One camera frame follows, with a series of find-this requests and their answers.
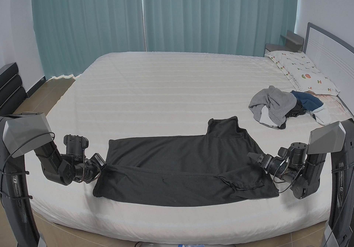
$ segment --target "white headboard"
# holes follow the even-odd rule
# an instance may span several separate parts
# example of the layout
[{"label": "white headboard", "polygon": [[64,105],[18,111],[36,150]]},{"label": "white headboard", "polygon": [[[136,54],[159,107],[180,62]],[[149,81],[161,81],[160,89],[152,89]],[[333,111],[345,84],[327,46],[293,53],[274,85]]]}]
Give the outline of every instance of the white headboard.
[{"label": "white headboard", "polygon": [[354,47],[339,37],[307,25],[304,53],[340,90],[338,97],[354,113]]}]

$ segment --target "gray clothing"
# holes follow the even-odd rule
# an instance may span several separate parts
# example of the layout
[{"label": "gray clothing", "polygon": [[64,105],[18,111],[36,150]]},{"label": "gray clothing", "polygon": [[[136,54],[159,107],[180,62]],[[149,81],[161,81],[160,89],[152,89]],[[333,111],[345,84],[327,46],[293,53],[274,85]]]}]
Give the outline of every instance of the gray clothing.
[{"label": "gray clothing", "polygon": [[286,113],[296,105],[296,97],[292,93],[281,91],[273,85],[256,93],[248,108],[253,112],[253,118],[259,122],[262,108],[269,110],[269,118],[279,127],[286,121]]}]

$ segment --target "pillow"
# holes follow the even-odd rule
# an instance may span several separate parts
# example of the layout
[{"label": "pillow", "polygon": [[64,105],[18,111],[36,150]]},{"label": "pillow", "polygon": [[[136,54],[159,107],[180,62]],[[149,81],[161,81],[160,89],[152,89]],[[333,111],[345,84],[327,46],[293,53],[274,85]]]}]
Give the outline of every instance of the pillow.
[{"label": "pillow", "polygon": [[283,71],[297,91],[338,95],[339,90],[303,52],[272,51],[265,55]]}]

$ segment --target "curtain fold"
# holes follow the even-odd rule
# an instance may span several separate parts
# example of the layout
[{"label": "curtain fold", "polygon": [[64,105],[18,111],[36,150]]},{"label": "curtain fold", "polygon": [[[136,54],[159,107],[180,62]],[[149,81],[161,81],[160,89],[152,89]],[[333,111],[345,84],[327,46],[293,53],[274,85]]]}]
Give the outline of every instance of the curtain fold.
[{"label": "curtain fold", "polygon": [[45,76],[81,74],[109,52],[145,51],[141,0],[32,0]]},{"label": "curtain fold", "polygon": [[144,0],[147,51],[263,56],[294,31],[297,0]]}]

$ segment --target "fitted sheet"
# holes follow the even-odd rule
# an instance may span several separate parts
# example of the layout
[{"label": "fitted sheet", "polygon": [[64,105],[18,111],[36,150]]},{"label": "fitted sheet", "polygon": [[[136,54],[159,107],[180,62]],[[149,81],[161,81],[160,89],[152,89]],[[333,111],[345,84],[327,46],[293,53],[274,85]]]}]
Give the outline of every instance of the fitted sheet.
[{"label": "fitted sheet", "polygon": [[[89,139],[86,156],[107,156],[108,140],[128,137],[202,135],[210,118],[239,118],[264,153],[308,143],[320,127],[309,115],[288,118],[285,130],[253,119],[251,98],[269,85],[294,87],[268,58],[128,52],[98,58],[61,97],[47,119],[65,153],[62,138]],[[350,118],[336,97],[320,96],[332,121]],[[298,200],[289,189],[279,197],[201,207],[162,207],[95,198],[90,184],[48,181],[34,153],[25,155],[31,205],[46,219],[109,237],[156,243],[235,244],[292,232],[328,219],[331,164],[327,157],[318,191]],[[287,184],[277,184],[280,190]]]}]

